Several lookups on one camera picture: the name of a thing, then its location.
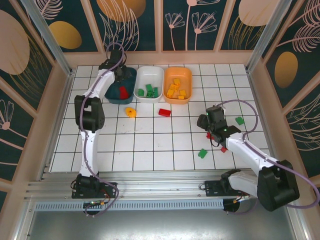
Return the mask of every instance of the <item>black bracket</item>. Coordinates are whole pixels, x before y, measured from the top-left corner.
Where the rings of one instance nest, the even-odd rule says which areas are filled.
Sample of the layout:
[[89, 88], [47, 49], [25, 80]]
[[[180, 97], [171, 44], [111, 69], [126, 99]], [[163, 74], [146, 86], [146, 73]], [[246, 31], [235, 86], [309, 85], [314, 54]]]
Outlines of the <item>black bracket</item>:
[[230, 189], [225, 191], [221, 182], [219, 180], [216, 181], [205, 181], [205, 195], [207, 197], [236, 197], [241, 196], [243, 194], [240, 190]]
[[[118, 185], [116, 182], [110, 183], [116, 187]], [[104, 182], [100, 182], [93, 176], [87, 177], [78, 174], [72, 188], [71, 198], [104, 199], [106, 198], [105, 192], [111, 199], [114, 199], [116, 197], [116, 189], [114, 187], [111, 187]]]
[[[80, 113], [84, 99], [84, 95], [77, 95], [74, 98], [75, 123], [79, 126], [79, 129]], [[102, 102], [98, 97], [88, 98], [84, 107], [87, 108], [89, 106], [91, 106], [91, 111], [83, 110], [82, 124], [85, 130], [95, 133], [97, 130], [102, 129], [105, 124], [104, 109], [102, 108]]]
[[[277, 163], [293, 169], [287, 160]], [[258, 175], [257, 197], [261, 205], [270, 212], [297, 200], [300, 193], [295, 175], [275, 165], [263, 167]]]

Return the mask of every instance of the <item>grid floor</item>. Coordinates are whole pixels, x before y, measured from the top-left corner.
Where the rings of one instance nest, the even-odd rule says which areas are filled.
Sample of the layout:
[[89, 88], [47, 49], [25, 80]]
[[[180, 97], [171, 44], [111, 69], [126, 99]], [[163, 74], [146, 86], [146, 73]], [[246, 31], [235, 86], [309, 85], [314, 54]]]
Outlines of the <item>grid floor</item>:
[[[163, 69], [169, 65], [155, 65]], [[206, 108], [222, 101], [240, 99], [254, 107], [254, 97], [242, 64], [174, 64], [192, 71], [192, 97], [188, 104], [168, 104], [162, 97], [155, 104], [140, 103], [134, 98], [128, 105], [111, 104], [105, 98], [102, 107], [105, 124], [98, 140], [100, 172], [211, 170], [248, 168], [232, 152], [225, 153], [213, 147], [206, 132], [197, 127], [197, 119]], [[138, 69], [142, 65], [128, 65]], [[50, 165], [51, 172], [78, 172], [82, 161], [82, 138], [75, 121], [74, 98], [82, 95], [94, 82], [98, 66], [79, 66], [68, 100], [59, 137]], [[137, 117], [128, 118], [125, 108], [136, 109]], [[251, 130], [255, 124], [253, 111], [244, 103], [226, 103], [228, 125], [241, 131]], [[171, 110], [171, 117], [158, 115], [159, 109]], [[235, 118], [243, 117], [239, 126]], [[249, 140], [269, 154], [261, 123]], [[201, 149], [208, 150], [204, 159], [198, 157]]]

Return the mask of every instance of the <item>mounting plate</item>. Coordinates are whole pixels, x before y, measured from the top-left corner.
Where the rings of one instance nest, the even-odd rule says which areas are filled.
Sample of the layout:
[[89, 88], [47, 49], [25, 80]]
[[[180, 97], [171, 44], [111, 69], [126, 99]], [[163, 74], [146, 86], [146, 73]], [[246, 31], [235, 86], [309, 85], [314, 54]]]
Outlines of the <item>mounting plate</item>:
[[240, 190], [232, 189], [228, 192], [225, 192], [219, 180], [205, 181], [204, 187], [205, 187], [205, 195], [207, 197], [235, 197], [235, 196], [242, 195], [242, 192]]
[[[116, 187], [118, 185], [116, 182], [110, 182], [110, 183]], [[106, 193], [109, 195], [111, 199], [114, 199], [116, 197], [116, 190], [113, 187], [106, 185], [103, 182], [100, 182], [99, 192], [97, 194], [87, 195], [85, 192], [81, 191], [81, 189], [78, 188], [77, 191], [72, 191], [71, 198], [73, 199], [104, 199], [105, 198], [104, 190], [106, 191]]]

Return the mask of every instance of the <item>cable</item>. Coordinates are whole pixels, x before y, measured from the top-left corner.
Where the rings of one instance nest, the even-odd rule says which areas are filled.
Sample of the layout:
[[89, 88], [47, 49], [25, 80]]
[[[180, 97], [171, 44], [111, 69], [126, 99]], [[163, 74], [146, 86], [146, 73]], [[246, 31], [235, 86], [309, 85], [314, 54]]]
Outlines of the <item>cable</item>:
[[72, 184], [74, 184], [76, 182], [76, 180], [73, 180], [71, 183], [70, 183], [70, 188], [71, 189], [74, 189], [74, 185], [72, 185]]
[[277, 162], [274, 162], [272, 160], [270, 160], [269, 158], [267, 158], [266, 156], [262, 155], [260, 152], [258, 152], [257, 150], [255, 150], [246, 140], [246, 136], [249, 134], [249, 133], [252, 133], [258, 126], [258, 114], [257, 114], [257, 111], [255, 110], [255, 108], [248, 102], [244, 101], [244, 100], [239, 100], [239, 99], [233, 99], [233, 100], [228, 100], [228, 101], [224, 101], [222, 103], [219, 103], [218, 105], [216, 106], [220, 106], [222, 104], [227, 104], [227, 103], [231, 103], [231, 102], [240, 102], [240, 103], [244, 103], [244, 104], [247, 104], [254, 112], [254, 115], [255, 115], [255, 124], [254, 124], [254, 127], [252, 130], [250, 131], [247, 131], [243, 134], [242, 136], [242, 139], [243, 139], [243, 142], [244, 144], [251, 150], [253, 151], [255, 154], [257, 154], [258, 156], [260, 156], [261, 158], [265, 159], [268, 163], [271, 163], [275, 166], [277, 166], [278, 168], [280, 169], [283, 169], [283, 170], [286, 170], [300, 178], [302, 178], [303, 180], [305, 180], [309, 185], [311, 185], [311, 187], [313, 188], [314, 192], [315, 192], [315, 195], [316, 195], [316, 200], [309, 204], [309, 205], [305, 205], [305, 206], [295, 206], [295, 205], [290, 205], [290, 204], [287, 204], [285, 205], [286, 207], [289, 207], [289, 208], [294, 208], [294, 209], [309, 209], [309, 208], [313, 208], [314, 206], [316, 206], [319, 202], [320, 202], [320, 192], [319, 190], [317, 189], [316, 185], [314, 185], [307, 177], [303, 176], [302, 174], [300, 174], [299, 172], [295, 171], [295, 170], [292, 170], [286, 166], [283, 166]]
[[109, 208], [111, 208], [111, 206], [115, 203], [115, 201], [118, 199], [118, 196], [119, 196], [119, 189], [118, 189], [115, 185], [113, 185], [113, 184], [111, 184], [110, 182], [107, 182], [107, 181], [105, 181], [104, 179], [100, 178], [99, 176], [97, 176], [97, 175], [91, 170], [91, 168], [90, 168], [90, 166], [89, 166], [89, 164], [88, 164], [87, 153], [86, 153], [87, 141], [88, 141], [89, 135], [88, 135], [88, 132], [84, 129], [84, 125], [83, 125], [84, 110], [85, 110], [85, 105], [86, 105], [86, 102], [87, 102], [88, 98], [94, 93], [94, 90], [95, 90], [96, 86], [98, 85], [98, 83], [100, 82], [100, 80], [101, 80], [107, 73], [111, 72], [113, 69], [115, 69], [116, 67], [118, 67], [118, 66], [121, 64], [121, 62], [122, 62], [122, 60], [124, 59], [124, 57], [125, 57], [125, 50], [124, 50], [124, 48], [121, 46], [121, 44], [119, 44], [119, 43], [117, 43], [117, 42], [110, 43], [110, 44], [106, 47], [106, 53], [108, 53], [109, 47], [110, 47], [110, 46], [114, 46], [114, 45], [119, 45], [119, 46], [120, 46], [120, 49], [122, 50], [122, 56], [121, 56], [120, 60], [119, 60], [113, 67], [107, 69], [104, 73], [102, 73], [101, 76], [95, 81], [94, 85], [93, 85], [92, 88], [91, 88], [90, 93], [84, 98], [84, 100], [83, 100], [83, 102], [82, 102], [82, 106], [81, 106], [81, 111], [80, 111], [80, 119], [79, 119], [79, 121], [80, 121], [80, 129], [81, 129], [82, 132], [85, 133], [85, 138], [84, 138], [84, 143], [83, 143], [83, 157], [84, 157], [85, 165], [86, 165], [87, 169], [89, 170], [89, 172], [90, 172], [96, 179], [98, 179], [100, 182], [105, 183], [105, 184], [107, 184], [108, 186], [110, 186], [110, 187], [112, 187], [112, 188], [115, 189], [115, 197], [114, 197], [114, 200], [113, 200], [110, 204], [108, 204], [108, 206], [107, 206], [104, 210], [101, 210], [100, 212], [98, 212], [98, 213], [95, 214], [95, 215], [89, 215], [89, 214], [87, 213], [88, 207], [86, 207], [86, 208], [84, 209], [84, 212], [85, 212], [86, 216], [87, 216], [87, 217], [90, 216], [90, 217], [92, 217], [92, 218], [98, 217], [98, 216], [104, 214]]
[[215, 148], [219, 147], [219, 145], [220, 145], [220, 142], [218, 141], [218, 145], [215, 146], [215, 145], [212, 143], [212, 138], [211, 138], [211, 137], [210, 137], [210, 143], [211, 143], [211, 145], [212, 145], [213, 147], [215, 147]]
[[201, 188], [203, 185], [205, 185], [205, 183], [202, 183], [202, 184], [200, 183], [199, 189], [202, 190], [202, 191], [205, 191], [206, 190], [205, 188]]

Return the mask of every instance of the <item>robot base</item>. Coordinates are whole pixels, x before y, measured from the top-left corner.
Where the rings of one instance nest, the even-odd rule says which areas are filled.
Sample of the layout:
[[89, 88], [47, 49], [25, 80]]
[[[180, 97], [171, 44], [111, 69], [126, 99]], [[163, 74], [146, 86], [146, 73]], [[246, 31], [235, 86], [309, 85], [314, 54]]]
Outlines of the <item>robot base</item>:
[[[110, 183], [114, 186], [118, 185], [116, 182]], [[113, 187], [104, 182], [99, 182], [99, 180], [93, 176], [87, 177], [79, 174], [73, 185], [71, 198], [104, 199], [106, 198], [105, 193], [108, 194], [111, 199], [116, 197], [116, 189]]]

